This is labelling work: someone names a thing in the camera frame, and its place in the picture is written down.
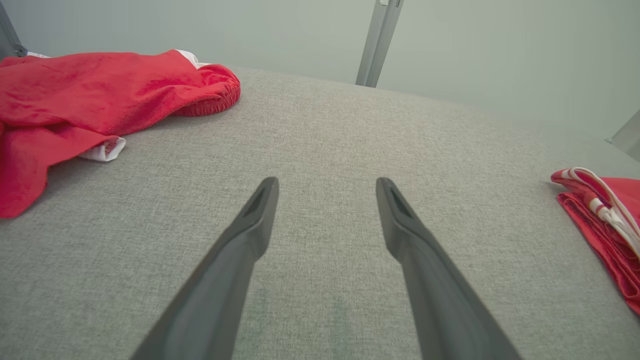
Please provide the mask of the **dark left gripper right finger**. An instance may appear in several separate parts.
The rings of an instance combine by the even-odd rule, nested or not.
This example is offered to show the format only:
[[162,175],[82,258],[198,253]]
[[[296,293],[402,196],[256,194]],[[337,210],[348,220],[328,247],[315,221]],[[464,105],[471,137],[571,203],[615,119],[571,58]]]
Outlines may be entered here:
[[522,360],[393,180],[378,178],[375,191],[386,248],[402,267],[422,360]]

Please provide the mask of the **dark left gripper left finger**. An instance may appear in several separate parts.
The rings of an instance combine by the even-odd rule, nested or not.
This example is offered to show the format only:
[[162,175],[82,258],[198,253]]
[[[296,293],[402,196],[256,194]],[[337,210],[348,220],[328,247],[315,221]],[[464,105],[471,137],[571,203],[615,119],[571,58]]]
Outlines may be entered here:
[[269,246],[278,199],[278,178],[266,177],[130,360],[232,359],[250,278]]

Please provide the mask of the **red shirt with white collar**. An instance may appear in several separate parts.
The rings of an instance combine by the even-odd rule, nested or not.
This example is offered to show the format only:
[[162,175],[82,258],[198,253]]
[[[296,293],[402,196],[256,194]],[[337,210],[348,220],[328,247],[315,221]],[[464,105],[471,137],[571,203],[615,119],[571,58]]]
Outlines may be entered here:
[[554,172],[557,201],[640,316],[640,179],[599,177],[583,167]]

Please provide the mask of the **red shorts with white stripe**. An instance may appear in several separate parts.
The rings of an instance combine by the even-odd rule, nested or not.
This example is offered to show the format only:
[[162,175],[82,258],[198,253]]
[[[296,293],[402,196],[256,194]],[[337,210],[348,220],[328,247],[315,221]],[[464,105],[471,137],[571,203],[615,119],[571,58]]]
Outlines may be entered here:
[[170,116],[235,105],[240,80],[190,52],[92,52],[0,61],[0,219],[43,193],[52,166],[75,157],[109,162],[125,136]]

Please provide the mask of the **grey metal partition post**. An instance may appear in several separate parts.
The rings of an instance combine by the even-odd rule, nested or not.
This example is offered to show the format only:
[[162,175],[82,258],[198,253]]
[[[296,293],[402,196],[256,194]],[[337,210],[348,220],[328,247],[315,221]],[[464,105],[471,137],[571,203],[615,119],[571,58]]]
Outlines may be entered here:
[[356,85],[375,88],[406,0],[375,0]]

